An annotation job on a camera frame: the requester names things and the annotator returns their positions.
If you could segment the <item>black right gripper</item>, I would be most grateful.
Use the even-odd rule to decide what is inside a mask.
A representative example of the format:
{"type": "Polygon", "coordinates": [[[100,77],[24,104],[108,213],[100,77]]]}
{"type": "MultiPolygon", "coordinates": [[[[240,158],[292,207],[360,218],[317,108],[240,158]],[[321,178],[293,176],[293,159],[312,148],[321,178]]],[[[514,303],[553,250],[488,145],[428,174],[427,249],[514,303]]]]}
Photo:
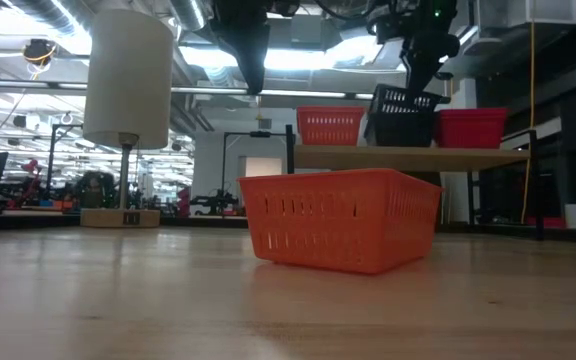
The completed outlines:
{"type": "Polygon", "coordinates": [[[461,46],[450,33],[456,17],[457,0],[373,0],[366,20],[366,30],[377,37],[378,44],[400,39],[400,59],[407,69],[408,94],[424,91],[442,59],[453,58],[461,46]]]}

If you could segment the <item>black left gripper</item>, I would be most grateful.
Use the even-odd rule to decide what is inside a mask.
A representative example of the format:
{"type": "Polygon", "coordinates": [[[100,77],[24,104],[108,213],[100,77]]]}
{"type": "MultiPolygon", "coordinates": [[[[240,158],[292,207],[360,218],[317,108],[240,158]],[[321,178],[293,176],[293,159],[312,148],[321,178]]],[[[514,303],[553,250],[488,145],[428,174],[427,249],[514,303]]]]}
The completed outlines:
{"type": "Polygon", "coordinates": [[[263,23],[216,32],[219,47],[235,58],[249,95],[259,94],[264,86],[270,35],[270,26],[264,23],[267,14],[293,17],[300,6],[300,0],[211,0],[214,19],[222,25],[263,23]]]}

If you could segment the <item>red plastic basket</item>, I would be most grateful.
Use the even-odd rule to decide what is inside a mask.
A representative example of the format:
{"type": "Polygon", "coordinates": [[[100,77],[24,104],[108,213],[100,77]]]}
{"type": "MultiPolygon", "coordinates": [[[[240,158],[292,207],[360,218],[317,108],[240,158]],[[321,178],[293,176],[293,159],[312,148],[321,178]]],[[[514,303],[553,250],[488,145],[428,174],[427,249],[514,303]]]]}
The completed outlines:
{"type": "Polygon", "coordinates": [[[442,116],[506,116],[506,108],[441,109],[442,116]]]}
{"type": "Polygon", "coordinates": [[[482,119],[504,119],[505,113],[502,112],[439,112],[440,119],[467,119],[467,120],[482,120],[482,119]]]}
{"type": "Polygon", "coordinates": [[[441,118],[436,142],[441,148],[498,149],[504,118],[441,118]]]}

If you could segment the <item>orange plastic basket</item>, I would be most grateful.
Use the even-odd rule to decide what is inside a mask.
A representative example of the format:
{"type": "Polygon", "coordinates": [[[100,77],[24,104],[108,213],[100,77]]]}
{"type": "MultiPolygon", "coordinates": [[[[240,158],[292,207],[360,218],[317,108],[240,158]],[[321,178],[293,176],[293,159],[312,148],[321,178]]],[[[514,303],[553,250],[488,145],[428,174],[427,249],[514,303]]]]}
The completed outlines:
{"type": "Polygon", "coordinates": [[[306,114],[298,117],[298,131],[304,145],[355,146],[360,121],[348,114],[306,114]]]}
{"type": "Polygon", "coordinates": [[[258,258],[363,274],[429,254],[442,194],[393,169],[246,177],[239,184],[258,258]]]}
{"type": "Polygon", "coordinates": [[[300,106],[297,108],[297,116],[351,116],[362,118],[365,108],[361,106],[300,106]]]}

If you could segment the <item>long ceiling light bar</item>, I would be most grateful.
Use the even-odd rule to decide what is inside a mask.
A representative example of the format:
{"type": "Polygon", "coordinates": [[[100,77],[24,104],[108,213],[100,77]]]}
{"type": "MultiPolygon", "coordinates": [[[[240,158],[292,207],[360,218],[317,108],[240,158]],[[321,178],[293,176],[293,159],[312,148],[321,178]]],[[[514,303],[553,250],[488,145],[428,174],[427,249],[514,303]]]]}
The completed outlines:
{"type": "MultiPolygon", "coordinates": [[[[118,85],[94,84],[93,89],[119,90],[120,92],[132,92],[136,95],[148,95],[154,93],[183,94],[183,95],[206,95],[206,96],[249,96],[246,89],[242,88],[216,88],[196,86],[169,86],[146,84],[138,85],[132,81],[120,81],[118,85]]],[[[83,96],[89,91],[87,83],[57,82],[39,80],[4,80],[0,79],[0,92],[31,94],[65,94],[83,96]]],[[[332,91],[307,91],[307,90],[279,90],[265,89],[259,97],[288,97],[288,98],[312,98],[326,100],[344,100],[369,102],[373,95],[368,93],[332,92],[332,91]]]]}

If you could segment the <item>black thin metal stand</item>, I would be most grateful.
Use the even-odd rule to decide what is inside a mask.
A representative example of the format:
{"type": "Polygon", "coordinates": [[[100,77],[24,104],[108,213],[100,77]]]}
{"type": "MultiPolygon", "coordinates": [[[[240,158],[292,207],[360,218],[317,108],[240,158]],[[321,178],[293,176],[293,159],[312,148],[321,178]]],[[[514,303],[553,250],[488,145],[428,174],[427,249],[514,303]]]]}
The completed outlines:
{"type": "Polygon", "coordinates": [[[251,138],[283,137],[285,139],[287,173],[288,174],[294,173],[294,171],[295,171],[294,149],[295,149],[295,145],[296,145],[296,135],[293,132],[293,127],[291,125],[287,125],[285,133],[273,133],[273,132],[261,131],[261,130],[250,131],[250,132],[225,132],[223,134],[223,143],[222,143],[222,168],[221,168],[222,179],[225,179],[226,152],[227,152],[227,148],[229,146],[228,138],[230,136],[248,136],[251,138]]]}

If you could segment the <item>white shade table lamp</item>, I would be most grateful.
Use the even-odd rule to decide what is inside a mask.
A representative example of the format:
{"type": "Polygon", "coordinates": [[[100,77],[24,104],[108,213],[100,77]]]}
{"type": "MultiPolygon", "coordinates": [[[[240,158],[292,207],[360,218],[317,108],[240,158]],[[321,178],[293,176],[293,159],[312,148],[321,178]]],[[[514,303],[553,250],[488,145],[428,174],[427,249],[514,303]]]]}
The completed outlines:
{"type": "Polygon", "coordinates": [[[128,173],[133,149],[168,144],[174,38],[158,19],[137,11],[95,15],[86,86],[83,137],[121,150],[119,205],[81,211],[90,228],[155,228],[156,210],[131,210],[128,173]]]}

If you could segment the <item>red background object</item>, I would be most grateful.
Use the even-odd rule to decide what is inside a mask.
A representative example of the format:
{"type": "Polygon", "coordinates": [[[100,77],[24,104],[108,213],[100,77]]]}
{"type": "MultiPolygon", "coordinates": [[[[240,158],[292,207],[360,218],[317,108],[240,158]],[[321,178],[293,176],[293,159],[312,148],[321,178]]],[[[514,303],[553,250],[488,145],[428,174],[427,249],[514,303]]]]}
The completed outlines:
{"type": "Polygon", "coordinates": [[[187,218],[190,216],[190,188],[185,187],[177,192],[177,216],[187,218]]]}

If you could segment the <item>red floor object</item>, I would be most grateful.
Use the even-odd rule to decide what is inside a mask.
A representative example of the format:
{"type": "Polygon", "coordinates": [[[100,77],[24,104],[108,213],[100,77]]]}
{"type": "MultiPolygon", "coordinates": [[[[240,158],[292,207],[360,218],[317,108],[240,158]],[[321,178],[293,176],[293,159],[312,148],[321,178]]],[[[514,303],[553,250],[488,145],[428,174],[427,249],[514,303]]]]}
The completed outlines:
{"type": "MultiPolygon", "coordinates": [[[[533,216],[529,216],[526,220],[526,224],[530,226],[537,225],[537,218],[533,216]]],[[[565,219],[562,217],[544,217],[543,218],[543,225],[545,228],[556,228],[556,229],[565,229],[566,222],[565,219]]]]}

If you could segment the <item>black round hanging device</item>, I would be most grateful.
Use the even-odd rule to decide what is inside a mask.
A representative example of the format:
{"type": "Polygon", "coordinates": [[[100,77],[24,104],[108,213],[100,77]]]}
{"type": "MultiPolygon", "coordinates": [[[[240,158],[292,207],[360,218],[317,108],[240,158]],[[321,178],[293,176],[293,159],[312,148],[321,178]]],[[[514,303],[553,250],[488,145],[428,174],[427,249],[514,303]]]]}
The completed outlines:
{"type": "Polygon", "coordinates": [[[22,50],[23,58],[38,67],[47,66],[57,51],[58,45],[46,39],[31,39],[22,50]]]}

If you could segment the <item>person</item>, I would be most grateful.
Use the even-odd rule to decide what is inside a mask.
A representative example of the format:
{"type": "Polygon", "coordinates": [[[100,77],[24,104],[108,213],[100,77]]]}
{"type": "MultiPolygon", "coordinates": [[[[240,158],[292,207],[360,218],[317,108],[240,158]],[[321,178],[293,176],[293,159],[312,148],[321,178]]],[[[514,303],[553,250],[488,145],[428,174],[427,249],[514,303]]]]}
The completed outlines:
{"type": "Polygon", "coordinates": [[[117,190],[114,176],[107,172],[87,171],[75,184],[81,208],[114,208],[117,190]]]}

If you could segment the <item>red background machine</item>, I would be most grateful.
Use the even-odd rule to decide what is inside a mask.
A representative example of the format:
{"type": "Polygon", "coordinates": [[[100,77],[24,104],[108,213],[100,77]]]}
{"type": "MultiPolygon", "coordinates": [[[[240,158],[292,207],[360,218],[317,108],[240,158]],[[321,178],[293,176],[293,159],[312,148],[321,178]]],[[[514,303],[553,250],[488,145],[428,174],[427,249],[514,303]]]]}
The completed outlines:
{"type": "Polygon", "coordinates": [[[38,161],[31,159],[28,163],[22,165],[21,168],[27,173],[27,176],[21,184],[21,194],[9,201],[11,208],[21,208],[40,188],[42,168],[39,166],[38,161]]]}

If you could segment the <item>dark background table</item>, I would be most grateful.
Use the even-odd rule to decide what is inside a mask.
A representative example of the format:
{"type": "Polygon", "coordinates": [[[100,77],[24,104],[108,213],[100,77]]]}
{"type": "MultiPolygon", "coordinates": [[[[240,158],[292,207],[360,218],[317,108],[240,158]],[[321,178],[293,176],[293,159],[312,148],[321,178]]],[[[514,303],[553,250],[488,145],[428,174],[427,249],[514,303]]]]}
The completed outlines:
{"type": "Polygon", "coordinates": [[[79,226],[78,214],[58,211],[4,210],[0,212],[0,231],[79,226]]]}

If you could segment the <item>wooden shelf black frame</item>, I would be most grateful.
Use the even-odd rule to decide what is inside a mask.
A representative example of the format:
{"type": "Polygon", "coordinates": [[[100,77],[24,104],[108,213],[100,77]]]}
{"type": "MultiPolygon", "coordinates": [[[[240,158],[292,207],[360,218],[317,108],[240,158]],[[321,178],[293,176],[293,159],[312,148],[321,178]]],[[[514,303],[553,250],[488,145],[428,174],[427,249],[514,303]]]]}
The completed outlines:
{"type": "Polygon", "coordinates": [[[288,125],[285,130],[287,172],[290,174],[296,169],[364,168],[389,168],[402,172],[462,172],[467,175],[468,222],[461,225],[441,225],[439,227],[441,232],[532,237],[537,241],[545,239],[540,199],[538,138],[534,129],[526,129],[508,137],[510,140],[526,137],[528,139],[526,150],[298,145],[293,127],[288,125]],[[477,224],[474,188],[479,183],[473,179],[473,174],[519,162],[526,164],[524,201],[533,203],[535,224],[533,226],[477,224]]]}

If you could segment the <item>silver air duct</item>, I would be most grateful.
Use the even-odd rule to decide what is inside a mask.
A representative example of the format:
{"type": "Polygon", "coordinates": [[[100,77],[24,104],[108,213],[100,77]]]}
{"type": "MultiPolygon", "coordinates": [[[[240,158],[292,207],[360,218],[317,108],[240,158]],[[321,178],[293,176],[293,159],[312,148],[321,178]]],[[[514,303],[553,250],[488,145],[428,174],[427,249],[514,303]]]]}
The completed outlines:
{"type": "Polygon", "coordinates": [[[7,0],[23,14],[46,24],[61,36],[88,34],[94,13],[83,0],[7,0]]]}

